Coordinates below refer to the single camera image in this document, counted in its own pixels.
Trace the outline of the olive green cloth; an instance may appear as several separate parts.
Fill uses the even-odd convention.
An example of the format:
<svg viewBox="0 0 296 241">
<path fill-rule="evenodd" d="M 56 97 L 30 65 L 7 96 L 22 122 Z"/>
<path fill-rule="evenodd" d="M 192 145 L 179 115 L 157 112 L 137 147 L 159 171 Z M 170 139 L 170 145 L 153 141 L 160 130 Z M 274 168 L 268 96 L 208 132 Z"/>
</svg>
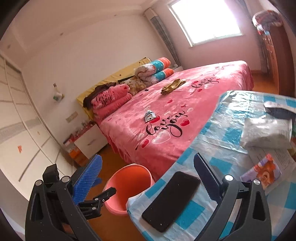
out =
<svg viewBox="0 0 296 241">
<path fill-rule="evenodd" d="M 172 83 L 164 86 L 161 89 L 161 95 L 168 95 L 169 93 L 173 92 L 174 90 L 176 90 L 177 88 L 179 88 L 180 86 L 182 86 L 185 83 L 186 83 L 186 80 L 175 79 Z"/>
</svg>

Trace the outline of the folded blanket on cabinet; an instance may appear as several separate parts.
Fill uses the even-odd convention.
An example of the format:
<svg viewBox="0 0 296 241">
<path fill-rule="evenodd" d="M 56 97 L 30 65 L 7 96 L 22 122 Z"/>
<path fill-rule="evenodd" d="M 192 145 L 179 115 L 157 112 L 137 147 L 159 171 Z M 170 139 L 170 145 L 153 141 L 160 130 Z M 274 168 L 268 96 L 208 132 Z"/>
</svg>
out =
<svg viewBox="0 0 296 241">
<path fill-rule="evenodd" d="M 273 10 L 263 10 L 252 17 L 252 22 L 260 35 L 269 32 L 271 27 L 283 25 L 280 15 Z"/>
</svg>

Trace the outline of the rolled colourful quilt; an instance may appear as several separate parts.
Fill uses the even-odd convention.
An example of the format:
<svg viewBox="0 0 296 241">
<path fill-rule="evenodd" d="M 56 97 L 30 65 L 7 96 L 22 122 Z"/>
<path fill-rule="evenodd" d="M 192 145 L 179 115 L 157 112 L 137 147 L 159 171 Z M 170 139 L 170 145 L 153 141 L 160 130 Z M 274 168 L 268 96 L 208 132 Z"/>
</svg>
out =
<svg viewBox="0 0 296 241">
<path fill-rule="evenodd" d="M 151 61 L 135 70 L 135 76 L 146 86 L 152 86 L 174 74 L 174 70 L 169 68 L 171 62 L 166 57 L 161 57 Z"/>
</svg>

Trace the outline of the yellow headboard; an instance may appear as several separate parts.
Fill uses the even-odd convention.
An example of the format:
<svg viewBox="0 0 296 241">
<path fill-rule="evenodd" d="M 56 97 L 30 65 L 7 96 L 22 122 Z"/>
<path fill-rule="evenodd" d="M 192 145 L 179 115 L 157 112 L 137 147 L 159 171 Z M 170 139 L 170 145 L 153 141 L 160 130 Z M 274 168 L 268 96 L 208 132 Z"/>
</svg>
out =
<svg viewBox="0 0 296 241">
<path fill-rule="evenodd" d="M 142 66 L 144 64 L 150 63 L 150 62 L 151 62 L 150 58 L 144 57 L 144 58 L 140 59 L 139 61 L 132 63 L 125 68 L 120 69 L 119 71 L 117 71 L 116 73 L 113 73 L 112 75 L 108 76 L 107 78 L 100 80 L 97 84 L 93 85 L 88 90 L 81 93 L 76 98 L 76 100 L 81 105 L 81 107 L 85 111 L 88 118 L 91 121 L 93 120 L 93 112 L 92 112 L 92 110 L 88 110 L 87 108 L 83 107 L 83 101 L 84 101 L 85 97 L 87 97 L 89 94 L 91 94 L 97 86 L 108 84 L 111 82 L 118 82 L 118 80 L 122 80 L 124 78 L 130 77 L 130 76 L 134 75 L 136 68 L 138 68 L 139 66 Z"/>
</svg>

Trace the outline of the bright window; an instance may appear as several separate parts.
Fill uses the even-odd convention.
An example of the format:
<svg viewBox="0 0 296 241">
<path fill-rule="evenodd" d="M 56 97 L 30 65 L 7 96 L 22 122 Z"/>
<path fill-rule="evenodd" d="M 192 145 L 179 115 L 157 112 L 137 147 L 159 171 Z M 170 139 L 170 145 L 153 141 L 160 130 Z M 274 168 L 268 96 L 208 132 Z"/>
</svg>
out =
<svg viewBox="0 0 296 241">
<path fill-rule="evenodd" d="M 242 36 L 226 1 L 180 0 L 168 4 L 191 47 Z"/>
</svg>

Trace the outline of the white plastic bag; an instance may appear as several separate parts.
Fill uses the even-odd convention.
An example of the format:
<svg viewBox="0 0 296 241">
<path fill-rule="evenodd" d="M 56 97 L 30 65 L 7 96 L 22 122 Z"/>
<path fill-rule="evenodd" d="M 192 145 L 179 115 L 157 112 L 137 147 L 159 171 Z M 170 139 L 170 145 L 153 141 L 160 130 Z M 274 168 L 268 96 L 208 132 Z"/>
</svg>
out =
<svg viewBox="0 0 296 241">
<path fill-rule="evenodd" d="M 291 148 L 292 120 L 277 118 L 246 118 L 240 139 L 243 148 Z"/>
</svg>

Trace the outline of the white wardrobe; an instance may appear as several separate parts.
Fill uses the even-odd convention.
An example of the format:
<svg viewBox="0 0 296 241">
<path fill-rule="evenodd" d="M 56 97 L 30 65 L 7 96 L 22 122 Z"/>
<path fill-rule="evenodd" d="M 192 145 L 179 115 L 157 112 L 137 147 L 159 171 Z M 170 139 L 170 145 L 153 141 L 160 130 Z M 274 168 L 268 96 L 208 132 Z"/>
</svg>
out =
<svg viewBox="0 0 296 241">
<path fill-rule="evenodd" d="M 22 74 L 1 58 L 1 171 L 28 199 L 46 167 L 71 176 L 74 162 L 48 131 L 27 93 Z"/>
</svg>

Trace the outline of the dark grey folded item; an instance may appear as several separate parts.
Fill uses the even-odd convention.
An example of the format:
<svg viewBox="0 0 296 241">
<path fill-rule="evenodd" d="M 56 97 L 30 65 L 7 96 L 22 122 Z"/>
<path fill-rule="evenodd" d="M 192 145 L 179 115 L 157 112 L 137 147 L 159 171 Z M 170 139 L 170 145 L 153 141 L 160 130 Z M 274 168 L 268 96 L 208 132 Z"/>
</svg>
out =
<svg viewBox="0 0 296 241">
<path fill-rule="evenodd" d="M 288 105 L 279 104 L 272 101 L 266 101 L 263 104 L 266 113 L 269 113 L 275 118 L 285 120 L 295 120 L 295 108 Z"/>
</svg>

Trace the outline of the grey checked curtain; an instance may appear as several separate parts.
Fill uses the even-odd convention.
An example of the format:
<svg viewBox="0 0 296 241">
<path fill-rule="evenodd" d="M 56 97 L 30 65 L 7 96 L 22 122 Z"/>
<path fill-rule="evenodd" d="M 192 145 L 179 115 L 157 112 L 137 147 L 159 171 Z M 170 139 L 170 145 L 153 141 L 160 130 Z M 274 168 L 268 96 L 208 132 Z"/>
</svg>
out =
<svg viewBox="0 0 296 241">
<path fill-rule="evenodd" d="M 177 51 L 175 50 L 175 46 L 173 44 L 173 41 L 170 37 L 170 34 L 164 25 L 161 18 L 158 16 L 158 14 L 152 9 L 148 8 L 145 10 L 144 15 L 149 20 L 149 22 L 152 24 L 164 44 L 166 45 L 168 51 L 170 52 L 171 56 L 173 57 L 175 63 L 178 66 L 181 66 Z"/>
</svg>

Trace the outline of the floral beige pillow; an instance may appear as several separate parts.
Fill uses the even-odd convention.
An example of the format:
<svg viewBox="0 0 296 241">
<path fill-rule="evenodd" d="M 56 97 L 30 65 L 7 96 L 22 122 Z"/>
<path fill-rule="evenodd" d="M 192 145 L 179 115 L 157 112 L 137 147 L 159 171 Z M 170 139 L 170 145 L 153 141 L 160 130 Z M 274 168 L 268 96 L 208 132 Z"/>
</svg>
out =
<svg viewBox="0 0 296 241">
<path fill-rule="evenodd" d="M 147 89 L 147 85 L 143 83 L 141 79 L 139 79 L 136 76 L 133 76 L 131 78 L 128 78 L 127 80 L 124 80 L 120 82 L 120 84 L 126 84 L 129 86 L 129 93 L 134 96 L 138 92 Z"/>
</svg>

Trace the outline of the pink love-you bedspread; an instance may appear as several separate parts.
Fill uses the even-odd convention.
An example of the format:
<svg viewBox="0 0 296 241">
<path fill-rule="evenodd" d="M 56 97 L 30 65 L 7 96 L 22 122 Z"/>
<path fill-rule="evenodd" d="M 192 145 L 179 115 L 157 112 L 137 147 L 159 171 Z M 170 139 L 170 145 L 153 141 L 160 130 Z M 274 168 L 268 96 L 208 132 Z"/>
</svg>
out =
<svg viewBox="0 0 296 241">
<path fill-rule="evenodd" d="M 186 83 L 161 95 L 175 79 Z M 158 180 L 201 131 L 222 94 L 253 87 L 251 70 L 242 60 L 187 69 L 137 93 L 99 128 L 123 160 L 145 166 Z M 156 118 L 146 123 L 148 110 Z"/>
</svg>

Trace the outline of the black smartphone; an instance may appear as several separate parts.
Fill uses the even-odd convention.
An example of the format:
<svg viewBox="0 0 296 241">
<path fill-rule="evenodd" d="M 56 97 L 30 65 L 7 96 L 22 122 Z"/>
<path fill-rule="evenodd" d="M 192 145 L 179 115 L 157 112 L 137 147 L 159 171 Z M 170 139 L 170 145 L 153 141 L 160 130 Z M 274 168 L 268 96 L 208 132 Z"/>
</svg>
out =
<svg viewBox="0 0 296 241">
<path fill-rule="evenodd" d="M 176 172 L 142 213 L 142 219 L 158 232 L 165 232 L 185 209 L 200 183 L 195 176 Z"/>
</svg>

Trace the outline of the small snack wrapper on bed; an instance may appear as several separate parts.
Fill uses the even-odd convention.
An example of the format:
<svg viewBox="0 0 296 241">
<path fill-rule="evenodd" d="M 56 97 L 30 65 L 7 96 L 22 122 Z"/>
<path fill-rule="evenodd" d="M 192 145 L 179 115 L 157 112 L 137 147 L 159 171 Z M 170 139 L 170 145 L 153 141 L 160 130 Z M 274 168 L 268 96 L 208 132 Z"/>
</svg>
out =
<svg viewBox="0 0 296 241">
<path fill-rule="evenodd" d="M 153 111 L 151 111 L 151 110 L 146 111 L 145 116 L 144 116 L 144 120 L 146 123 L 154 120 L 155 118 L 156 118 L 156 114 Z"/>
</svg>

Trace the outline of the white bedside table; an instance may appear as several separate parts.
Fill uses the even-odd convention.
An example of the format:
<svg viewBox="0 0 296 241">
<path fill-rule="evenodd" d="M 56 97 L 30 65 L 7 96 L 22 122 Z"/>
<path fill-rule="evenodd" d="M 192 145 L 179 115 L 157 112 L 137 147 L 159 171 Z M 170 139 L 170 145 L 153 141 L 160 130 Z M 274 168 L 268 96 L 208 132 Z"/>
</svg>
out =
<svg viewBox="0 0 296 241">
<path fill-rule="evenodd" d="M 89 122 L 81 130 L 71 134 L 63 142 L 63 145 L 75 163 L 84 166 L 107 143 L 108 141 L 99 126 L 94 122 Z"/>
</svg>

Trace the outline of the folded pink blanket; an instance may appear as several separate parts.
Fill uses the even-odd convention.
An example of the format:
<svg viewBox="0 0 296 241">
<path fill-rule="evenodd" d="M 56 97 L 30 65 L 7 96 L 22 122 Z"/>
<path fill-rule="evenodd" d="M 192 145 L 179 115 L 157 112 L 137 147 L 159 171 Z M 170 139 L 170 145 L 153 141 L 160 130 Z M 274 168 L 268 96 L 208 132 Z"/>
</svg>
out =
<svg viewBox="0 0 296 241">
<path fill-rule="evenodd" d="M 132 99 L 129 93 L 130 87 L 126 84 L 120 84 L 109 87 L 107 90 L 97 94 L 91 101 L 92 111 L 97 120 L 103 120 L 126 102 Z"/>
</svg>

